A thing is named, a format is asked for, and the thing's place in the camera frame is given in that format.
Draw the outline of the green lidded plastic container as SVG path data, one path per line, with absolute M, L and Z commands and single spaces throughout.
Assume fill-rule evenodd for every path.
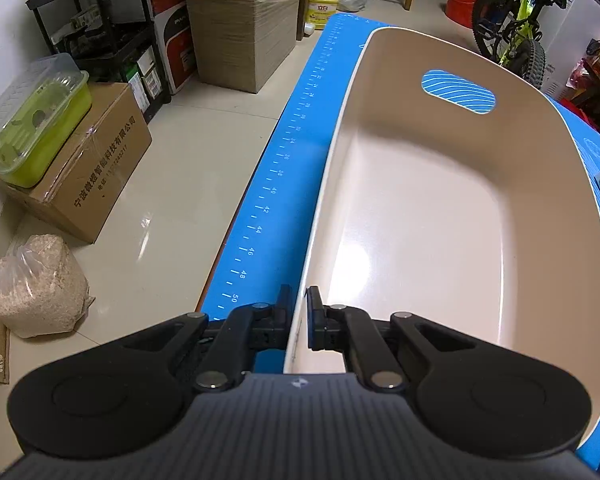
M 0 180 L 33 188 L 90 110 L 90 75 L 68 53 L 32 62 L 0 96 Z

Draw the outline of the brown cardboard box under container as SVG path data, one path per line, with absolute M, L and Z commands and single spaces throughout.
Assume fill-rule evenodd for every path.
M 27 211 L 87 244 L 94 243 L 151 144 L 132 88 L 90 84 L 92 106 L 33 188 L 0 180 Z

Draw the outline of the green black bicycle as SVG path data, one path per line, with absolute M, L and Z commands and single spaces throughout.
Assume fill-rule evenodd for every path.
M 471 28 L 479 52 L 488 60 L 541 89 L 546 54 L 539 16 L 544 8 L 565 10 L 568 0 L 476 0 Z

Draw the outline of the beige plastic storage bin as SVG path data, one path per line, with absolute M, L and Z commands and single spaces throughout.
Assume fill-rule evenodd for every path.
M 539 90 L 405 28 L 368 37 L 330 142 L 301 283 L 566 370 L 600 421 L 600 208 Z

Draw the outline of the tall stacked cardboard box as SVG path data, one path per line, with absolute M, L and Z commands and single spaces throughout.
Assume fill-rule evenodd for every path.
M 259 92 L 296 45 L 299 0 L 186 0 L 199 79 Z

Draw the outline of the blue silicone mat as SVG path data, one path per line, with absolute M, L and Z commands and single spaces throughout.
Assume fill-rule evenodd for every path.
M 200 297 L 210 321 L 234 308 L 300 290 L 310 227 L 337 115 L 365 44 L 376 29 L 401 28 L 369 18 L 331 18 L 302 70 L 236 209 Z M 600 134 L 568 107 L 547 98 L 565 119 L 584 168 L 600 171 Z M 600 462 L 600 421 L 579 456 Z

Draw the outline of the black metal shelf rack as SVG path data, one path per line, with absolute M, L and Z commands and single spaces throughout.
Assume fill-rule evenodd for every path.
M 95 0 L 96 9 L 102 24 L 89 32 L 81 28 L 57 41 L 47 31 L 40 9 L 58 0 L 27 0 L 27 7 L 33 12 L 36 24 L 51 54 L 68 53 L 81 70 L 90 74 L 95 82 L 130 82 L 131 68 L 136 67 L 147 50 L 154 54 L 155 63 L 151 69 L 160 82 L 156 94 L 148 94 L 148 107 L 143 115 L 149 122 L 160 107 L 171 102 L 166 81 L 166 72 L 158 60 L 158 41 L 154 19 L 149 9 L 149 0 L 140 0 L 143 18 L 138 22 L 116 24 L 111 17 L 110 4 L 105 0 Z M 80 0 L 72 0 L 76 10 L 82 12 Z

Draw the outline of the clear bag of grain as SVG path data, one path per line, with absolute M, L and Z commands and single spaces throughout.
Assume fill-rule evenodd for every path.
M 93 301 L 58 235 L 32 235 L 0 260 L 0 321 L 22 339 L 72 332 Z

